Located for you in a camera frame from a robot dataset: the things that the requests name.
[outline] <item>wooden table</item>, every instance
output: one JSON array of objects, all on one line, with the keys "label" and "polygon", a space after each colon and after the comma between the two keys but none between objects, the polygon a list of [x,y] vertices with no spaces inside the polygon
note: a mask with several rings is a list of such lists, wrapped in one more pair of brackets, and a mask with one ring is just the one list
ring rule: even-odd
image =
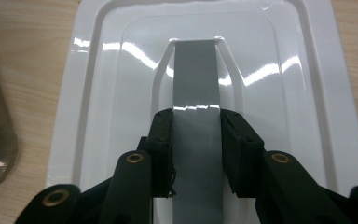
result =
[{"label": "wooden table", "polygon": [[[0,223],[13,223],[45,185],[62,73],[80,0],[0,0],[0,82],[20,154],[0,185]],[[358,110],[358,0],[333,0]]]}]

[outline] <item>gray cloth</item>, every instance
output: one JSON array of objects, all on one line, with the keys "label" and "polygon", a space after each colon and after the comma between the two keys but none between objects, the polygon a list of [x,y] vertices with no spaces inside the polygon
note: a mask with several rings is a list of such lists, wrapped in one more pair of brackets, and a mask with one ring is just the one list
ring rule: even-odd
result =
[{"label": "gray cloth", "polygon": [[176,43],[173,79],[173,224],[223,223],[220,95],[215,44]]}]

